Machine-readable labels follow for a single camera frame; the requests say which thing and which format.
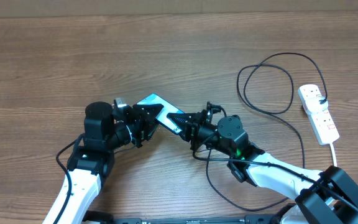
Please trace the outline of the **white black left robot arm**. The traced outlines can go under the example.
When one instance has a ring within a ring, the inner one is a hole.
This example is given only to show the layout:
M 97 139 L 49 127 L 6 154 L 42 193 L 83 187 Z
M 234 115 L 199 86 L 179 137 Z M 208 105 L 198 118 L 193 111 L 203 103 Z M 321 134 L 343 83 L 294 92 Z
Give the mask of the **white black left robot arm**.
M 118 106 L 94 102 L 85 109 L 85 131 L 70 143 L 73 151 L 61 166 L 65 179 L 45 223 L 114 223 L 111 214 L 89 210 L 115 162 L 116 150 L 140 148 L 157 129 L 163 105 Z

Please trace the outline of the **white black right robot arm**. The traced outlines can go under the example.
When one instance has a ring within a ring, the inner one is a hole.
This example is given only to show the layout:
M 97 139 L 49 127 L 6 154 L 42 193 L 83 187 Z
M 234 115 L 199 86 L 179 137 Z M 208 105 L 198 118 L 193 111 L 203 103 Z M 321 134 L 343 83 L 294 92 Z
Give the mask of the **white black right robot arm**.
M 276 191 L 295 201 L 280 223 L 358 223 L 358 185 L 344 170 L 308 170 L 282 162 L 249 141 L 237 115 L 225 115 L 212 124 L 218 105 L 207 104 L 198 113 L 168 113 L 181 129 L 180 136 L 191 150 L 204 145 L 225 155 L 232 175 L 239 182 Z

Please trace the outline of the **Galaxy S24 smartphone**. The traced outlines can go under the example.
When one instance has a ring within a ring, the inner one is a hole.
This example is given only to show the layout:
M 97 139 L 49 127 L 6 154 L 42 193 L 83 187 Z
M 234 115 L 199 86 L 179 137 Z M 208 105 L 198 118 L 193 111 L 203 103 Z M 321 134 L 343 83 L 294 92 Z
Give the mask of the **Galaxy S24 smartphone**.
M 156 117 L 157 121 L 170 130 L 173 134 L 180 134 L 181 129 L 174 124 L 168 117 L 167 114 L 169 113 L 181 113 L 183 114 L 182 110 L 179 110 L 176 106 L 173 106 L 168 101 L 164 100 L 161 96 L 158 96 L 156 93 L 152 93 L 149 96 L 146 96 L 143 100 L 140 100 L 138 105 L 156 105 L 161 104 L 163 105 L 162 110 Z

